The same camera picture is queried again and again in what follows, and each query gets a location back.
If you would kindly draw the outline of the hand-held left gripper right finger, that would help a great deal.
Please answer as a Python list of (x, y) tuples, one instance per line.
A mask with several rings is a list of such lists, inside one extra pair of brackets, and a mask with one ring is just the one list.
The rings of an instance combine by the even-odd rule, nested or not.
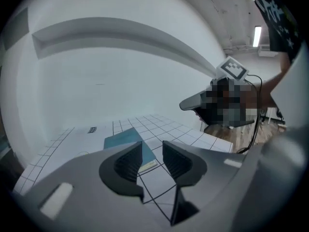
[(171, 226), (231, 226), (235, 210), (226, 190), (244, 156), (163, 142), (163, 161), (176, 183)]

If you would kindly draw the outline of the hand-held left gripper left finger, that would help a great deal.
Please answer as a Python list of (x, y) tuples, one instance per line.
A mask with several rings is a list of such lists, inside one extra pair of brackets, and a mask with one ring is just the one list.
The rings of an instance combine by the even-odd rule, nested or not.
[(44, 231), (133, 231), (142, 215), (141, 142), (69, 160), (16, 199)]

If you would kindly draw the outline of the white air conditioner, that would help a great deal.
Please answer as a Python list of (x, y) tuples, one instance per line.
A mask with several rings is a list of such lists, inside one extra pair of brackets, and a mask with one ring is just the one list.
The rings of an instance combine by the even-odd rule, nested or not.
[(260, 57), (269, 57), (273, 58), (278, 55), (278, 52), (271, 51), (269, 45), (259, 45), (258, 47), (258, 56)]

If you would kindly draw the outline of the person's right forearm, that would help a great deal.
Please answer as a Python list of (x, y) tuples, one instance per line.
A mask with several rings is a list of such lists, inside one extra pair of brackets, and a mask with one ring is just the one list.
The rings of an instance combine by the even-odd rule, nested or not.
[(273, 78), (263, 82), (261, 85), (256, 87), (257, 91), (245, 92), (245, 107), (246, 108), (269, 108), (276, 107), (276, 104), (271, 96), (271, 92), (286, 75), (291, 67), (291, 63), (287, 53), (279, 52), (280, 68), (281, 72)]

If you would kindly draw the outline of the person's black star-print shirt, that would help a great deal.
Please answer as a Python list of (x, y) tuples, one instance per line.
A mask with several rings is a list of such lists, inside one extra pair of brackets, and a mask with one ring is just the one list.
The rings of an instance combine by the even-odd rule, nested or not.
[(281, 0), (254, 0), (269, 33), (270, 50), (288, 55), (294, 62), (303, 42), (298, 24)]

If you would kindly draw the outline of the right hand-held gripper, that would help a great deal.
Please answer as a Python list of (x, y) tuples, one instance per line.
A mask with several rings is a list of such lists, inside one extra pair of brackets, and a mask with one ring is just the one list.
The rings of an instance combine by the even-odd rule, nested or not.
[(244, 92), (249, 87), (245, 82), (248, 70), (231, 56), (216, 68), (216, 76), (210, 85), (180, 102), (181, 110), (200, 107), (200, 117), (208, 125), (242, 127), (254, 123), (246, 115)]

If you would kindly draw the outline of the ceiling strip light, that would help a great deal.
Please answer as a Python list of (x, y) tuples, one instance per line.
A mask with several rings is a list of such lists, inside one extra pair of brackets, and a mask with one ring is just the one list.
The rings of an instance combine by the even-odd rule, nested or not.
[(262, 27), (255, 26), (254, 28), (254, 37), (253, 37), (253, 47), (258, 47), (261, 37)]

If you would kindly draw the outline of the white desk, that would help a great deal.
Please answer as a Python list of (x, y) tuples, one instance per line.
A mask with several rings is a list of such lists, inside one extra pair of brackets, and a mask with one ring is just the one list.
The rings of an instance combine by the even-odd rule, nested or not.
[(286, 124), (279, 108), (267, 108), (266, 114), (262, 116), (261, 123), (263, 124), (266, 120), (270, 122), (272, 119), (274, 119), (275, 121), (279, 121), (282, 125)]

